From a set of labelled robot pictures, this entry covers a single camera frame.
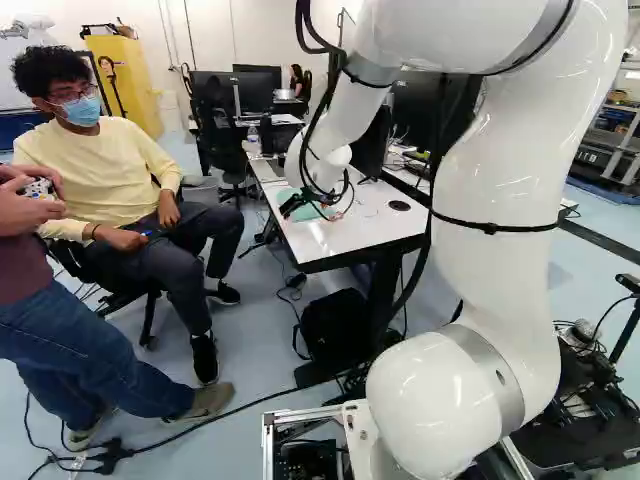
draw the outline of man's left hand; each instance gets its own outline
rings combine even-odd
[[[161,190],[158,201],[158,220],[164,228],[174,228],[180,221],[180,210],[171,190]]]

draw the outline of face mask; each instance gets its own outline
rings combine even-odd
[[[79,127],[93,127],[100,120],[100,99],[96,95],[63,103],[62,108],[67,114],[65,120]]]

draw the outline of yellow sweater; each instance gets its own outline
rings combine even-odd
[[[68,218],[51,220],[38,233],[77,242],[88,223],[121,227],[154,212],[160,188],[175,193],[182,178],[178,165],[156,142],[119,117],[101,117],[97,136],[72,133],[57,120],[39,125],[15,140],[13,162],[60,172]]]

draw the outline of computer monitor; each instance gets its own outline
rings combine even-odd
[[[300,130],[302,125],[274,125],[271,116],[264,115],[260,120],[259,128],[262,154],[283,156]]]
[[[272,89],[278,90],[282,88],[282,67],[275,65],[247,65],[234,63],[233,71],[245,73],[268,73],[271,75],[273,81]]]
[[[207,72],[193,70],[191,84],[194,96],[201,96],[207,80],[215,75],[220,80],[225,100],[235,102],[233,85],[237,83],[240,108],[243,114],[263,113],[273,105],[273,77],[269,73]]]
[[[403,143],[432,151],[435,143],[435,111],[439,104],[440,73],[402,71],[391,91],[393,123],[396,137]],[[445,97],[441,99],[441,125],[447,122],[441,139],[441,153],[455,144],[473,121],[473,109],[480,92],[482,77],[449,74]]]
[[[364,135],[351,144],[351,165],[367,178],[377,180],[382,173],[392,126],[391,107],[382,105]]]

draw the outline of white robotic arm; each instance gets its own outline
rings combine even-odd
[[[557,220],[566,175],[622,58],[625,0],[368,0],[355,50],[307,165],[331,190],[402,64],[496,74],[435,182],[433,254],[464,300],[460,319],[383,353],[367,400],[397,462],[453,478],[538,415],[560,374],[547,294],[551,231],[493,235],[452,223]],[[300,185],[297,138],[286,172]]]

